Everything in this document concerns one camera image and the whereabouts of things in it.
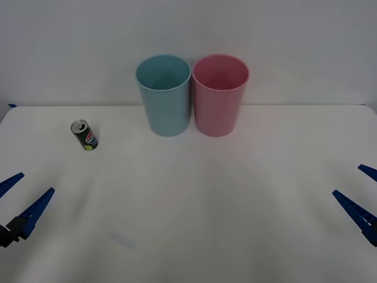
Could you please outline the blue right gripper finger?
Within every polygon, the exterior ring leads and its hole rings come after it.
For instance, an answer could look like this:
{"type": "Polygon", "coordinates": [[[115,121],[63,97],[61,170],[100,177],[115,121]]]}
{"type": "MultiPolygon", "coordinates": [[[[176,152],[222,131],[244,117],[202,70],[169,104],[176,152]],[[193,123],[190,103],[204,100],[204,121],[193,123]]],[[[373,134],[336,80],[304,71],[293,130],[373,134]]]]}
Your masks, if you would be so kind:
{"type": "Polygon", "coordinates": [[[364,164],[360,164],[358,166],[358,169],[360,171],[364,172],[364,174],[368,175],[374,181],[377,181],[377,170],[376,169],[371,168],[369,166],[366,166],[364,164]]]}
{"type": "Polygon", "coordinates": [[[332,192],[332,195],[361,229],[364,237],[373,246],[376,246],[376,216],[374,216],[361,206],[357,205],[355,202],[340,193],[338,190],[334,190],[332,192]]]}

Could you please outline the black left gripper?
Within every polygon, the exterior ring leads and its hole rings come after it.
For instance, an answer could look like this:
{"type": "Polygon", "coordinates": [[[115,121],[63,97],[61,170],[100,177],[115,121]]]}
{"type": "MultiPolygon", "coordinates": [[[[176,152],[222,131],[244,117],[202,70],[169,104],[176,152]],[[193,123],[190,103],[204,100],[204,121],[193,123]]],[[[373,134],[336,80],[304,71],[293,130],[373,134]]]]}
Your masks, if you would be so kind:
{"type": "MultiPolygon", "coordinates": [[[[0,198],[3,197],[3,195],[24,176],[25,175],[20,172],[7,180],[2,181],[0,183],[0,198]]],[[[13,241],[18,241],[20,238],[23,240],[28,239],[54,193],[55,189],[51,187],[20,215],[14,217],[6,227],[1,225],[0,247],[6,248],[13,241]]]]}

